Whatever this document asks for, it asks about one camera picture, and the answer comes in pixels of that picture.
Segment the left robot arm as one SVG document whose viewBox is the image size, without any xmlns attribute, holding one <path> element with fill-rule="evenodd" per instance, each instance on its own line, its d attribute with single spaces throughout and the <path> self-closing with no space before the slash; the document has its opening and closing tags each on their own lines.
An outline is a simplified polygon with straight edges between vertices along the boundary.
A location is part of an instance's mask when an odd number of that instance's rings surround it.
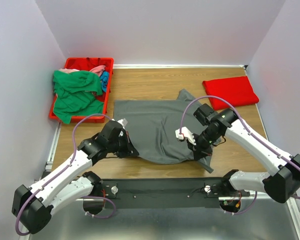
<svg viewBox="0 0 300 240">
<path fill-rule="evenodd" d="M 22 184 L 14 191 L 11 212 L 16 217 L 15 231 L 19 236 L 38 233 L 70 202 L 97 197 L 102 180 L 87 170 L 109 153 L 118 158 L 138 156 L 126 125 L 124 118 L 108 121 L 101 132 L 75 145 L 73 154 L 46 177 L 29 187 Z"/>
</svg>

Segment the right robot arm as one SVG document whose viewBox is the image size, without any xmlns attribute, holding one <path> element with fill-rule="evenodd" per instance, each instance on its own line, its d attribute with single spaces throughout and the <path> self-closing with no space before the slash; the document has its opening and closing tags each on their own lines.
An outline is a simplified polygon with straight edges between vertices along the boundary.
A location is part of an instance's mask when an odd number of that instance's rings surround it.
<svg viewBox="0 0 300 240">
<path fill-rule="evenodd" d="M 278 203 L 285 203 L 300 188 L 300 154 L 291 155 L 276 147 L 230 108 L 216 112 L 209 105 L 203 104 L 193 115 L 206 127 L 188 142 L 195 153 L 210 154 L 217 140 L 226 137 L 243 147 L 266 170 L 231 170 L 217 186 L 224 195 L 231 196 L 241 190 L 256 191 L 268 194 Z"/>
</svg>

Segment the grey t shirt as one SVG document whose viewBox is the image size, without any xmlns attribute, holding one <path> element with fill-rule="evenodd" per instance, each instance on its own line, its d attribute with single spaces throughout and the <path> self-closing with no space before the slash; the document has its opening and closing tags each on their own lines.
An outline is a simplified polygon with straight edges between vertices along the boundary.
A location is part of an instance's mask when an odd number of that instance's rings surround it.
<svg viewBox="0 0 300 240">
<path fill-rule="evenodd" d="M 176 138 L 180 126 L 200 134 L 204 127 L 193 116 L 201 106 L 186 89 L 179 91 L 175 100 L 116 100 L 113 118 L 126 119 L 125 130 L 139 153 L 139 157 L 152 163 L 174 165 L 195 159 L 186 142 Z"/>
</svg>

